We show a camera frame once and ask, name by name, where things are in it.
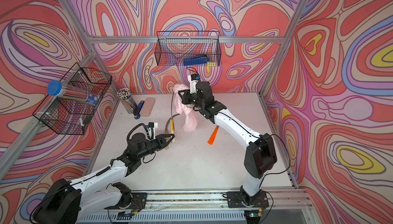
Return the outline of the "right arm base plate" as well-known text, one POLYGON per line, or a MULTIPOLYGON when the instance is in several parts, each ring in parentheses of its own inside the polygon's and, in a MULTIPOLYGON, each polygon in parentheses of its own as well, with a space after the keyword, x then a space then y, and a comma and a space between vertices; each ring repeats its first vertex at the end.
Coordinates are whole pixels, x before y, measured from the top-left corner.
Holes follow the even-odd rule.
POLYGON ((268 208, 269 202, 265 191, 259 191, 254 196, 248 196, 246 192, 242 191, 229 191, 223 194, 223 197, 227 199, 229 208, 268 208))

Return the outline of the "pink rag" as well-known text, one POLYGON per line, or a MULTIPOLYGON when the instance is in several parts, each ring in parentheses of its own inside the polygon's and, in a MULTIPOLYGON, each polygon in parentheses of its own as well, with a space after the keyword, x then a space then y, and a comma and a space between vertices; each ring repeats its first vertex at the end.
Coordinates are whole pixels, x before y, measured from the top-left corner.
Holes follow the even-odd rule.
POLYGON ((178 94, 179 91, 188 89, 186 85, 175 84, 173 87, 174 100, 173 105, 178 114, 185 115, 185 123, 183 129, 185 132, 192 132, 198 126, 198 118, 196 112, 193 110, 192 105, 184 105, 181 101, 181 97, 178 94))

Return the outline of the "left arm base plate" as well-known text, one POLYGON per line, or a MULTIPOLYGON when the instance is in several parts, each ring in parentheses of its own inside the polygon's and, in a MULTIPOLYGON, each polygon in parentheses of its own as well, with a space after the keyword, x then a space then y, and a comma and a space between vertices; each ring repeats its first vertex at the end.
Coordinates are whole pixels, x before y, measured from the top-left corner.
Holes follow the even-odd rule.
POLYGON ((110 206, 105 209, 107 210, 143 210, 147 202, 146 192, 132 192, 126 196, 122 196, 120 203, 115 206, 110 206))

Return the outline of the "orange handled sickle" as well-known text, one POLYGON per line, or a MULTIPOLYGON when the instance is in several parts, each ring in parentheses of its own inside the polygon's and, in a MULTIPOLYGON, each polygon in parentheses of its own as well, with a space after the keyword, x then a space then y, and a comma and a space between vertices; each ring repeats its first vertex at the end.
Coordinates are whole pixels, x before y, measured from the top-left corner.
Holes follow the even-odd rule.
POLYGON ((218 130, 219 130, 219 126, 216 126, 213 133, 211 134, 208 142, 207 142, 209 145, 212 145, 215 142, 218 130))

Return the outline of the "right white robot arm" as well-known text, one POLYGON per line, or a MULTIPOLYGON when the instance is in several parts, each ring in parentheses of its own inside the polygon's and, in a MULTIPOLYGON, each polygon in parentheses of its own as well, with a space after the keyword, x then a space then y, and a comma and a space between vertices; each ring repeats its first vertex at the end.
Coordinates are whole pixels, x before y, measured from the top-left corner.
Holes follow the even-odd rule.
POLYGON ((277 162, 274 141, 269 134, 260 134, 237 119, 229 109, 217 101, 208 82, 199 81, 192 88, 175 91, 183 105, 191 105, 206 119, 229 133, 245 150, 246 181, 241 192, 247 197, 256 196, 268 172, 277 162))

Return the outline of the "wooden handled sickle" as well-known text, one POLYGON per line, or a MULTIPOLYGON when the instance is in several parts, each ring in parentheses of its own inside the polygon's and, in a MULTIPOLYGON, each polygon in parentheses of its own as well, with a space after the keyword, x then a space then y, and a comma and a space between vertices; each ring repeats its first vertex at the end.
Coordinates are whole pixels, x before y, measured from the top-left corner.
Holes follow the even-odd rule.
POLYGON ((173 101, 174 101, 174 93, 172 94, 172 98, 171 98, 171 119, 170 119, 171 134, 175 134, 174 113, 173 113, 173 101))
POLYGON ((166 123, 166 127, 165 127, 165 133, 166 133, 166 134, 171 134, 170 119, 171 119, 171 118, 169 118, 168 121, 167 121, 167 123, 166 123))

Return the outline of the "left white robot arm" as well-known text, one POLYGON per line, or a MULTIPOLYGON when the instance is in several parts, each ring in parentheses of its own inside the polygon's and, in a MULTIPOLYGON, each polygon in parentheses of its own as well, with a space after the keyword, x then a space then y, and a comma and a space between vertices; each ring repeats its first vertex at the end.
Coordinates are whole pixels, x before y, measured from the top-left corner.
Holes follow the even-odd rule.
POLYGON ((133 195, 120 179, 135 172, 146 156, 164 149, 174 138, 173 134, 161 134, 148 140, 143 133, 134 134, 127 139, 123 154, 108 166, 78 179, 56 181, 30 215, 31 223, 75 224, 108 207, 129 208, 133 195))

